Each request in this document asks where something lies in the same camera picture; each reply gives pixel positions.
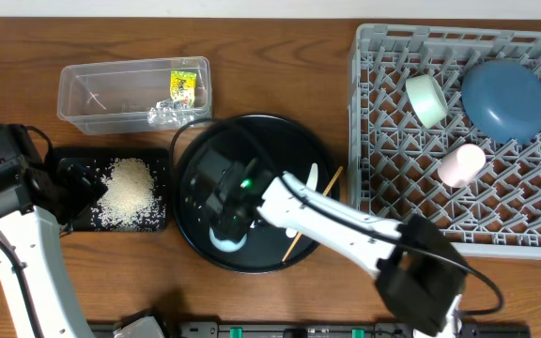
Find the clear plastic container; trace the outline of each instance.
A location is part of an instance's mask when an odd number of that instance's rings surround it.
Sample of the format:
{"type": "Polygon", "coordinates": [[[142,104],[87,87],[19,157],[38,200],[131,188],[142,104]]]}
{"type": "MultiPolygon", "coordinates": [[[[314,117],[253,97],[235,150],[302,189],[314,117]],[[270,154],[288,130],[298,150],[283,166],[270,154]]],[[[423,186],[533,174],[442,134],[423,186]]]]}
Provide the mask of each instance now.
{"type": "Polygon", "coordinates": [[[197,74],[193,108],[173,113],[210,117],[209,62],[199,56],[67,66],[60,76],[57,116],[87,135],[176,129],[179,122],[148,120],[151,108],[170,99],[172,70],[197,74]]]}

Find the plastic container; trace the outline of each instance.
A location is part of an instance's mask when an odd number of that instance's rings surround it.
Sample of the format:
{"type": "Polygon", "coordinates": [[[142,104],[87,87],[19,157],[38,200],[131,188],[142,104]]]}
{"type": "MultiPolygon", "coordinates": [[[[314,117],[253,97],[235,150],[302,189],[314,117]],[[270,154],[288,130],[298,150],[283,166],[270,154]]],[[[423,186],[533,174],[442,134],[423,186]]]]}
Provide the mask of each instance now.
{"type": "Polygon", "coordinates": [[[541,131],[527,144],[498,143],[473,125],[461,101],[465,76],[499,59],[541,83],[541,33],[361,25],[348,69],[350,203],[402,221],[421,214],[465,255],[541,259],[541,131]],[[447,101],[448,116],[431,128],[404,91],[421,74],[447,101]],[[468,186],[448,187],[438,168],[464,144],[483,149],[487,163],[468,186]]]}
{"type": "Polygon", "coordinates": [[[171,70],[197,74],[193,108],[182,115],[211,116],[212,86],[205,57],[177,57],[67,66],[62,70],[57,116],[87,135],[176,129],[148,121],[157,102],[170,99],[171,70]]]}

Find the white object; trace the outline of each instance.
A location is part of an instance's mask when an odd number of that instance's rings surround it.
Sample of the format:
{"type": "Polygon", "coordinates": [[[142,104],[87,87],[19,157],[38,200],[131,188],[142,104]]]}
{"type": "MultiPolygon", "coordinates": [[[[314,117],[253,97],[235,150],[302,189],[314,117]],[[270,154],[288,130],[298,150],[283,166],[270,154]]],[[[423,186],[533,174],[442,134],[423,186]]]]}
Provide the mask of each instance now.
{"type": "MultiPolygon", "coordinates": [[[[23,269],[35,312],[45,337],[94,337],[76,299],[60,248],[60,225],[49,211],[21,214],[15,211],[0,218],[0,240],[23,269]]],[[[18,337],[34,338],[18,280],[11,263],[0,250],[0,282],[18,337]]]]}
{"type": "Polygon", "coordinates": [[[414,113],[426,128],[435,126],[446,117],[448,103],[433,76],[426,74],[408,79],[406,93],[414,113]]]}
{"type": "MultiPolygon", "coordinates": [[[[365,230],[379,231],[391,238],[400,237],[400,233],[396,230],[401,224],[400,221],[382,219],[347,207],[307,189],[290,173],[285,173],[283,178],[294,191],[299,192],[310,203],[340,219],[356,223],[365,230]]],[[[380,240],[370,240],[369,236],[336,223],[309,207],[301,207],[301,202],[293,198],[278,177],[264,192],[262,199],[264,203],[257,210],[267,222],[277,227],[295,229],[308,238],[328,246],[356,263],[373,278],[379,275],[377,261],[392,254],[394,245],[380,240]]]]}
{"type": "Polygon", "coordinates": [[[476,145],[462,145],[441,160],[438,176],[452,188],[471,183],[486,164],[484,150],[476,145]]]}
{"type": "Polygon", "coordinates": [[[244,235],[243,238],[237,243],[230,239],[218,239],[214,235],[214,230],[212,230],[212,228],[209,230],[209,236],[212,245],[223,253],[234,253],[235,251],[241,249],[243,245],[245,245],[245,241],[248,238],[247,235],[244,235]]]}
{"type": "MultiPolygon", "coordinates": [[[[310,167],[310,174],[308,175],[308,179],[306,180],[306,188],[314,192],[317,190],[317,183],[318,183],[318,165],[316,163],[312,163],[312,166],[310,167]]],[[[291,228],[286,229],[286,236],[288,236],[289,238],[294,238],[297,235],[298,235],[298,231],[291,228]]]]}
{"type": "Polygon", "coordinates": [[[404,0],[394,9],[389,0],[0,0],[1,16],[29,17],[164,17],[164,18],[411,18],[541,19],[541,1],[477,0],[471,4],[442,0],[404,0]]]}
{"type": "Polygon", "coordinates": [[[121,330],[114,332],[114,338],[164,338],[160,325],[153,316],[140,318],[121,330]]]}

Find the blue bowl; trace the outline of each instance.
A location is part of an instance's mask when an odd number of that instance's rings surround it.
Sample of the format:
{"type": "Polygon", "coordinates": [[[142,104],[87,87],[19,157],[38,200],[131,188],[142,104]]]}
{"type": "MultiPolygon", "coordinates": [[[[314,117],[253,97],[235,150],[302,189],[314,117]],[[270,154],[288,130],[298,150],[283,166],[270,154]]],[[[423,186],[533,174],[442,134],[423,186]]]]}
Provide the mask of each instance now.
{"type": "Polygon", "coordinates": [[[525,144],[541,131],[541,82],[517,62],[494,60],[471,69],[462,103],[472,123],[498,143],[525,144]]]}

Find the cable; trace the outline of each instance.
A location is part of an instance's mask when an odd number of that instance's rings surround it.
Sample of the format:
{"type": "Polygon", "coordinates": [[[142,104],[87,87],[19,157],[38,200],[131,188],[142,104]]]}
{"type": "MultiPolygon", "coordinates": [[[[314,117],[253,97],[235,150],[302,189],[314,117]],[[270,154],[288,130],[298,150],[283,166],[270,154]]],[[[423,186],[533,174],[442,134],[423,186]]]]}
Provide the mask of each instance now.
{"type": "Polygon", "coordinates": [[[28,284],[24,278],[23,266],[20,262],[18,262],[11,250],[1,240],[0,250],[9,259],[12,271],[18,279],[18,286],[20,287],[20,292],[23,294],[24,306],[26,308],[26,314],[28,315],[28,320],[30,321],[30,327],[33,330],[33,334],[35,335],[35,338],[42,338],[43,333],[41,332],[41,328],[39,326],[39,320],[37,319],[33,301],[28,293],[28,284]]]}
{"type": "MultiPolygon", "coordinates": [[[[175,137],[173,137],[173,141],[172,141],[172,143],[170,145],[170,161],[171,162],[173,161],[174,147],[175,147],[175,144],[177,142],[178,136],[182,132],[187,130],[187,128],[189,128],[191,125],[194,125],[194,124],[197,124],[197,123],[209,122],[210,120],[214,120],[214,119],[212,119],[212,118],[203,118],[203,119],[200,119],[200,120],[191,121],[190,123],[188,123],[185,126],[181,127],[177,131],[177,133],[175,134],[175,137]]],[[[400,249],[403,249],[403,250],[405,250],[407,252],[410,252],[410,253],[425,255],[425,256],[431,257],[433,259],[437,259],[437,260],[439,260],[439,261],[441,261],[443,263],[455,266],[455,267],[469,273],[470,275],[473,275],[476,278],[478,278],[480,281],[482,281],[484,284],[486,284],[490,289],[492,289],[492,291],[494,292],[494,294],[498,298],[498,304],[493,308],[482,309],[482,310],[459,311],[458,315],[460,315],[460,316],[466,316],[466,315],[489,315],[489,314],[494,314],[494,313],[499,312],[502,309],[502,307],[504,306],[504,296],[502,295],[502,292],[501,292],[500,288],[494,282],[492,282],[486,275],[479,272],[478,270],[476,270],[474,268],[471,268],[466,264],[461,264],[459,262],[456,262],[455,260],[452,260],[450,258],[439,255],[437,253],[432,253],[432,252],[430,252],[428,250],[425,250],[425,249],[422,249],[422,248],[417,248],[417,247],[410,246],[408,244],[401,243],[398,239],[383,236],[382,234],[378,233],[377,231],[362,229],[357,224],[350,223],[349,221],[346,221],[346,220],[342,220],[342,219],[340,219],[340,218],[338,218],[336,216],[333,216],[328,211],[323,210],[322,208],[311,204],[310,201],[308,201],[306,199],[306,197],[300,196],[297,192],[295,192],[293,190],[293,188],[291,188],[291,186],[289,186],[289,184],[283,178],[283,173],[281,173],[279,171],[279,169],[277,168],[274,161],[271,159],[271,156],[269,155],[267,150],[260,144],[260,142],[250,132],[248,132],[245,128],[240,126],[238,122],[235,122],[232,119],[222,120],[222,121],[220,121],[220,123],[228,125],[229,128],[231,128],[234,131],[239,132],[243,137],[245,137],[249,141],[249,143],[255,148],[255,151],[262,158],[262,161],[264,161],[269,166],[269,169],[273,172],[273,174],[279,178],[279,180],[281,181],[281,183],[283,183],[283,185],[286,187],[286,189],[298,201],[300,201],[304,206],[307,206],[307,207],[311,208],[315,212],[319,213],[320,215],[322,215],[322,216],[324,216],[324,217],[326,217],[326,218],[328,218],[328,219],[330,219],[330,220],[332,220],[332,221],[334,221],[336,223],[340,223],[340,224],[344,225],[347,228],[350,228],[350,229],[358,231],[358,232],[360,232],[360,233],[362,233],[364,235],[367,235],[370,238],[390,243],[390,244],[392,244],[392,245],[394,245],[396,247],[399,247],[400,249]]]]}
{"type": "Polygon", "coordinates": [[[47,141],[47,149],[48,149],[48,151],[54,150],[54,144],[52,144],[52,140],[50,140],[50,138],[47,137],[47,135],[45,134],[45,132],[43,132],[43,131],[41,131],[39,128],[33,127],[33,126],[25,126],[25,128],[26,128],[28,131],[34,131],[34,132],[36,132],[40,137],[42,137],[45,141],[47,141]]]}
{"type": "Polygon", "coordinates": [[[66,227],[62,231],[60,231],[60,238],[72,235],[72,233],[74,232],[74,228],[72,227],[72,221],[73,220],[68,221],[66,227]]]}
{"type": "Polygon", "coordinates": [[[170,142],[170,149],[169,149],[169,154],[168,154],[168,157],[170,158],[170,173],[172,176],[175,175],[175,145],[177,144],[177,140],[178,140],[178,137],[184,132],[186,131],[189,127],[193,126],[193,125],[196,125],[196,124],[200,124],[200,123],[206,123],[206,122],[212,122],[212,121],[217,121],[216,118],[212,118],[212,117],[204,117],[204,118],[198,118],[196,120],[193,120],[193,121],[189,121],[187,122],[186,124],[184,124],[181,128],[179,128],[176,132],[175,132],[175,136],[173,136],[173,140],[170,142]]]}

